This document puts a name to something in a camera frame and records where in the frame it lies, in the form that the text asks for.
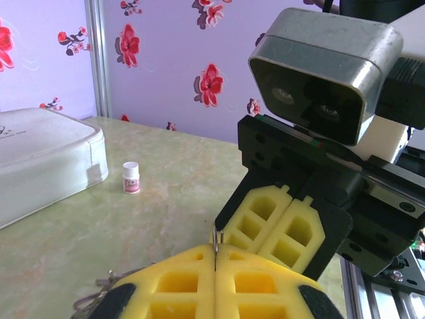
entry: cable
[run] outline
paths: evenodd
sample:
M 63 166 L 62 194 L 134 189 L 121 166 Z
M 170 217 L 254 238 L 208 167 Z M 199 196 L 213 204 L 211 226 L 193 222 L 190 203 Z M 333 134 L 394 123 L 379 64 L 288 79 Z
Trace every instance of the cable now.
M 409 126 L 407 128 L 407 140 L 410 141 L 411 137 L 412 137 L 412 126 Z
M 313 0 L 314 5 L 316 5 L 317 7 L 319 7 L 322 10 L 325 6 L 325 2 L 326 2 L 326 0 Z M 332 4 L 332 2 L 333 1 L 331 1 L 331 8 L 329 10 L 329 13 L 333 13 L 334 15 L 338 15 L 339 14 L 339 7 L 337 5 Z
M 331 12 L 332 4 L 333 4 L 333 0 L 325 0 L 325 2 L 323 3 L 322 12 L 324 13 Z

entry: bottle label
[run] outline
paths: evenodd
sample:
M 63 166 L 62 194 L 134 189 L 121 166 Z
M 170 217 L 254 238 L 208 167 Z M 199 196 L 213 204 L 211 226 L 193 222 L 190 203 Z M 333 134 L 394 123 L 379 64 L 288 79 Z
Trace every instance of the bottle label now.
M 140 190 L 140 181 L 138 179 L 125 179 L 124 191 L 126 193 L 135 193 Z

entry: gray camera housing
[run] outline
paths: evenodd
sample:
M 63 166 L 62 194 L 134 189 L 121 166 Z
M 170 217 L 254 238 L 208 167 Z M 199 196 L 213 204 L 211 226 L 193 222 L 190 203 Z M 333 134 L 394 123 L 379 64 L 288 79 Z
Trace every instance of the gray camera housing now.
M 403 46 L 390 25 L 283 10 L 248 59 L 267 109 L 346 146 L 369 127 Z

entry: white bottle cap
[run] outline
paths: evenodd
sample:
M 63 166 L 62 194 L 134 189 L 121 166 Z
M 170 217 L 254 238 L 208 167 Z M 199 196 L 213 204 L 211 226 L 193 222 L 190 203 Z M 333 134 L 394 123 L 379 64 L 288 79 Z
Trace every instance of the white bottle cap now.
M 139 164 L 135 161 L 128 161 L 123 165 L 124 172 L 123 176 L 128 179 L 139 178 Z

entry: small white bottle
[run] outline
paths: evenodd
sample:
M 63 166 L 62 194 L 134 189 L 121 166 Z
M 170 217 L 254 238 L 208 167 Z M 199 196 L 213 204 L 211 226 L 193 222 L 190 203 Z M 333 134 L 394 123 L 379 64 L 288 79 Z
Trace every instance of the small white bottle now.
M 137 194 L 140 192 L 139 164 L 135 161 L 128 161 L 123 164 L 122 174 L 124 193 Z

